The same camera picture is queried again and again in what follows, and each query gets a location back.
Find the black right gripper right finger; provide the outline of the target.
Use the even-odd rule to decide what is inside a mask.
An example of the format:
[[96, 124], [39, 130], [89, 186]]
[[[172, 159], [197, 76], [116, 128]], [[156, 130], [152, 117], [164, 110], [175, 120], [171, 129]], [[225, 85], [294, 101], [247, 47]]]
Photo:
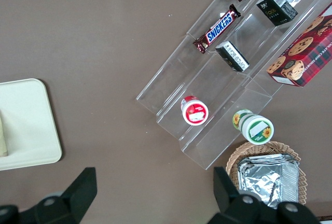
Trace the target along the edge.
[[278, 223], [276, 210], [240, 193], [223, 167], [213, 169], [213, 192], [219, 208], [209, 223]]

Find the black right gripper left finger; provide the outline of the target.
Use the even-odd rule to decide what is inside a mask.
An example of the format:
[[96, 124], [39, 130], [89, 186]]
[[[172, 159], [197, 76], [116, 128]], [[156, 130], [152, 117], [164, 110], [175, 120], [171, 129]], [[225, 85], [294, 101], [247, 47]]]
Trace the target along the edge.
[[85, 168], [61, 195], [20, 213], [20, 223], [80, 223], [97, 194], [96, 170]]

